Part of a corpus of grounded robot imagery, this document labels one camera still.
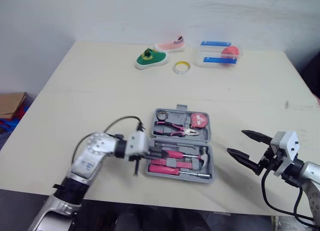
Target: white wall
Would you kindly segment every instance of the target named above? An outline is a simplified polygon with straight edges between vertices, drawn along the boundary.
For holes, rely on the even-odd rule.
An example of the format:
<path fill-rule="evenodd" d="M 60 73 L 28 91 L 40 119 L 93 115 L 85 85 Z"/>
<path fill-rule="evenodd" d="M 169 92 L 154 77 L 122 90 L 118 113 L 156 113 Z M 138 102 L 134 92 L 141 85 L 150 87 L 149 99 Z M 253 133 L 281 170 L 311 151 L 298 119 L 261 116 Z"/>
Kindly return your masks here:
<path fill-rule="evenodd" d="M 320 0 L 0 0 L 0 93 L 36 95 L 74 40 L 153 44 L 185 35 L 283 50 L 320 47 Z"/>

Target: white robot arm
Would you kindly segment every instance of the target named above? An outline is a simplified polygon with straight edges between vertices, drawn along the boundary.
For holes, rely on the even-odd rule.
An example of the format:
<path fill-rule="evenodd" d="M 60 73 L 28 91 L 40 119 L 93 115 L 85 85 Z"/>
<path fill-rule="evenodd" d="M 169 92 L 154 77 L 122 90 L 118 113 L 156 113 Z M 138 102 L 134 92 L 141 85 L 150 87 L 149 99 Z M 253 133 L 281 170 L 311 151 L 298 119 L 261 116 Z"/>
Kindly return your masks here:
<path fill-rule="evenodd" d="M 99 173 L 106 157 L 136 161 L 149 150 L 149 140 L 143 128 L 132 133 L 128 140 L 104 132 L 93 133 L 82 154 L 68 170 L 62 184 L 55 184 L 51 194 L 28 231 L 68 231 L 72 228 L 73 217 L 81 208 L 81 202 Z"/>

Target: hammer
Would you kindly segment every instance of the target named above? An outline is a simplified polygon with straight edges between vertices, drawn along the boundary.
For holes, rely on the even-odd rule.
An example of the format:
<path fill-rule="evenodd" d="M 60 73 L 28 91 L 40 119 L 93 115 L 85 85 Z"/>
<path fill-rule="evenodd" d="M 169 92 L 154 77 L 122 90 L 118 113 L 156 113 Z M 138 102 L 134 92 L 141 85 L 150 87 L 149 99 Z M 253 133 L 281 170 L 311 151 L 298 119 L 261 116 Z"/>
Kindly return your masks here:
<path fill-rule="evenodd" d="M 173 150 L 165 150 L 165 152 L 167 153 L 168 158 L 174 158 L 174 159 L 196 158 L 202 163 L 201 169 L 203 169 L 208 164 L 208 154 L 207 154 L 208 147 L 202 146 L 200 150 L 202 152 L 201 155 L 188 155 L 188 154 L 184 154 L 183 152 L 178 152 Z"/>

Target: pink tape measure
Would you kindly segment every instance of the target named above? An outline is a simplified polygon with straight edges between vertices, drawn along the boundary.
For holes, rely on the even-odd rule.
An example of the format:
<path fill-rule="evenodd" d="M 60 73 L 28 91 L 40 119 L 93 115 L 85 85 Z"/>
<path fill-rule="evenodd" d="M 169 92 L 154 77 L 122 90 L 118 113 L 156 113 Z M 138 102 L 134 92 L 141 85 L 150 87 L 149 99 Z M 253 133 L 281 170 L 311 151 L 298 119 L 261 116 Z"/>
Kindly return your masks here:
<path fill-rule="evenodd" d="M 191 114 L 191 124 L 190 126 L 192 128 L 204 128 L 208 125 L 208 119 L 207 117 L 202 113 L 193 113 Z"/>

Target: green shoe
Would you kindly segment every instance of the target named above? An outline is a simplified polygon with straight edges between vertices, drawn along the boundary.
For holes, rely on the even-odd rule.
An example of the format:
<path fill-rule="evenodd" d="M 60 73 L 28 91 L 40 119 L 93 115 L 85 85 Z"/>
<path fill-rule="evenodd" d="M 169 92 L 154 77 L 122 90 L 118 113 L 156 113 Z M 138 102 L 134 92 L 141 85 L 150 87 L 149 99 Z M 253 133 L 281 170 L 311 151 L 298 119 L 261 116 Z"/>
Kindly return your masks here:
<path fill-rule="evenodd" d="M 158 52 L 154 49 L 147 48 L 137 59 L 135 66 L 139 70 L 144 70 L 152 66 L 164 65 L 168 62 L 169 57 L 165 52 Z"/>

